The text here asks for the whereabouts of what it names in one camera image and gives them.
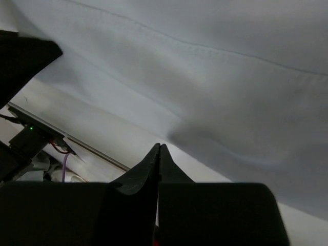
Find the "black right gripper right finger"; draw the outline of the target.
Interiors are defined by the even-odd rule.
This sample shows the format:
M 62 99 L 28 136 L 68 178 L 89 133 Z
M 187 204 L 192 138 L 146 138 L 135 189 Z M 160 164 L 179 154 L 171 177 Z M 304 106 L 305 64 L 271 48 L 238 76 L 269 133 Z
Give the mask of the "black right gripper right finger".
M 160 245 L 289 245 L 277 201 L 261 183 L 196 183 L 160 147 Z

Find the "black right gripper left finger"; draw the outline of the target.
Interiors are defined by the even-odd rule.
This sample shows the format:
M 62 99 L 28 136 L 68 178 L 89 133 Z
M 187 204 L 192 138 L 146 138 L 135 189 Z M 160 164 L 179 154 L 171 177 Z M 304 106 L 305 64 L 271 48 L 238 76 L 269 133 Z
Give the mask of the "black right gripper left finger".
M 109 183 L 6 183 L 1 245 L 153 245 L 159 152 Z

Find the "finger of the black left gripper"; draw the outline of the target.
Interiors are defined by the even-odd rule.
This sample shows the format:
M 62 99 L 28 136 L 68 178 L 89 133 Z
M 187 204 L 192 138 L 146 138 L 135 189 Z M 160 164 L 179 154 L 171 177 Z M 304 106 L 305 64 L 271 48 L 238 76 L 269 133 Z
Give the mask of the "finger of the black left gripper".
M 1 31 L 1 108 L 63 52 L 53 41 Z

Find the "white fabric skirt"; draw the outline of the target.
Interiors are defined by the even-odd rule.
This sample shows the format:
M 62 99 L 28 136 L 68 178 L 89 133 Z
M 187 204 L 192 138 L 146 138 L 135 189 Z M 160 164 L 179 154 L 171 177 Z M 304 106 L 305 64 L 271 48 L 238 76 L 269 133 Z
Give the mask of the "white fabric skirt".
M 327 219 L 327 1 L 1 1 L 63 55 L 12 99 L 125 166 L 156 141 Z

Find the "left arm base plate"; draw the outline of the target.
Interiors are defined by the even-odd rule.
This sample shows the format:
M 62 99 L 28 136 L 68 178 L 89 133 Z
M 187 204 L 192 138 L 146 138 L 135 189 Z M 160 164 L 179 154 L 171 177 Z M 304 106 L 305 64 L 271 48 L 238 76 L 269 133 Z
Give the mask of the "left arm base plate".
M 37 156 L 46 145 L 50 144 L 60 154 L 76 152 L 64 141 L 64 135 L 44 123 L 28 116 L 21 110 L 10 106 L 12 116 L 1 115 L 10 123 L 23 126 L 6 145 L 1 142 L 1 183 L 18 179 L 32 165 L 32 158 Z

